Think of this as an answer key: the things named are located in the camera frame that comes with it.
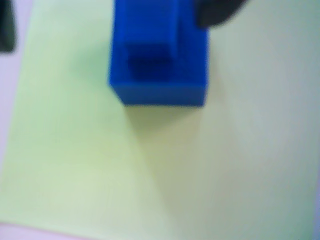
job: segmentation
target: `dark object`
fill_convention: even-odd
[[[11,0],[0,0],[0,53],[15,49],[16,30]]]
[[[193,0],[196,25],[214,27],[230,19],[247,0]]]

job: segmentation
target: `light green paper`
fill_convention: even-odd
[[[104,240],[308,239],[317,146],[297,103],[313,88],[292,98],[266,30],[238,21],[250,32],[213,36],[204,109],[124,108],[106,84],[112,1],[36,1],[0,221]]]

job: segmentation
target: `blue block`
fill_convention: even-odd
[[[125,105],[203,106],[208,86],[208,31],[196,27],[193,0],[178,0],[177,57],[153,60],[128,59],[125,54],[127,47],[122,37],[126,30],[123,26],[127,1],[114,2],[109,66],[109,84],[120,100]],[[155,6],[158,1],[149,0]],[[151,33],[165,31],[158,25],[154,28]]]
[[[178,55],[179,0],[120,0],[122,44],[129,59],[174,59]]]

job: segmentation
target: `block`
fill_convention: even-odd
[[[177,57],[149,61],[127,59],[123,52],[124,2],[114,2],[108,75],[119,99],[129,106],[203,106],[208,86],[208,31],[196,26],[193,0],[178,0]]]
[[[122,40],[129,59],[177,57],[179,0],[121,0]]]
[[[10,0],[0,0],[0,53],[12,52],[16,45],[16,29]]]

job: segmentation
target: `toy block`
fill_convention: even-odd
[[[175,12],[175,0],[136,0],[137,5],[130,1],[134,0],[114,2],[109,85],[124,105],[203,106],[208,86],[208,31],[196,26],[193,0],[177,0]],[[134,7],[126,13],[128,6]],[[145,12],[154,15],[150,25],[145,23],[150,16]],[[127,29],[129,20],[134,25]],[[160,52],[167,49],[164,55],[172,56],[174,38],[176,57],[164,58]],[[147,50],[143,50],[144,43],[149,45]]]
[[[122,0],[122,40],[129,59],[177,57],[179,0]]]

